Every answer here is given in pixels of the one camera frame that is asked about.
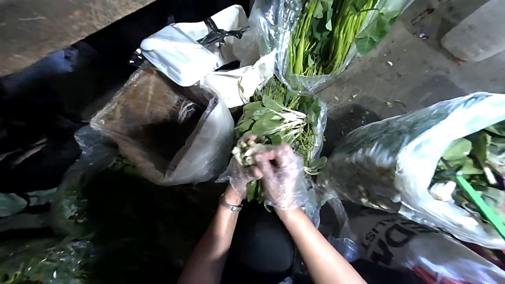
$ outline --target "dark cloth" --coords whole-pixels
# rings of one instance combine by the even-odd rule
[[[238,215],[221,283],[277,284],[291,275],[295,248],[275,212],[245,203]]]

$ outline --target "silver bracelet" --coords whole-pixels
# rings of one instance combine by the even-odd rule
[[[238,212],[242,210],[242,204],[239,204],[237,206],[235,205],[230,205],[224,201],[224,194],[221,194],[221,197],[219,197],[219,204],[223,205],[224,207],[230,209],[233,212]]]

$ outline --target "leafy green vegetable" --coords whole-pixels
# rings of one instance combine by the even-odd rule
[[[449,144],[447,150],[443,153],[442,158],[448,161],[458,160],[468,156],[471,150],[472,143],[464,138],[459,138]]]
[[[303,0],[288,50],[291,72],[305,76],[330,74],[344,64],[354,42],[361,54],[372,50],[399,15],[399,11],[378,11],[378,1]],[[374,18],[361,30],[368,13],[375,13]]]
[[[287,90],[286,86],[273,76],[262,89],[257,89],[254,102],[243,108],[243,115],[237,127],[237,140],[249,134],[258,136],[259,143],[278,145],[288,143],[298,155],[304,158],[304,171],[307,175],[318,174],[325,166],[326,157],[312,158],[315,145],[315,128],[317,127],[321,107],[319,99],[312,93]],[[233,154],[241,165],[250,165],[246,144],[234,149]],[[247,185],[247,199],[264,201],[261,182]]]
[[[505,191],[501,182],[496,182],[495,176],[503,179],[505,174],[505,123],[498,123],[486,129],[472,133],[465,138],[456,139],[450,143],[442,155],[449,166],[466,179],[478,191],[482,199],[491,209],[505,221],[504,208]],[[454,174],[448,170],[442,161],[432,179],[432,185],[454,181]],[[466,192],[456,187],[452,193],[456,205],[467,210],[475,218],[488,222],[472,203]]]

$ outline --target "concrete floor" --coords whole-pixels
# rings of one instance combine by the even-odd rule
[[[322,155],[362,125],[476,91],[505,93],[505,53],[461,62],[440,45],[453,26],[485,2],[416,0],[375,49],[319,88],[318,96],[328,105]]]

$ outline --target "hand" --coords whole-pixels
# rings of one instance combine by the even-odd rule
[[[249,135],[247,137],[241,138],[244,142],[256,140],[256,135]],[[231,158],[230,166],[232,173],[230,174],[230,186],[237,192],[237,194],[244,199],[247,195],[246,185],[255,180],[261,178],[261,173],[257,167],[247,167],[243,168],[235,159]]]
[[[295,155],[288,144],[282,144],[275,150],[260,152],[254,155],[256,177],[262,176],[265,196],[273,207],[281,210],[298,207],[296,183],[301,174],[302,160]]]

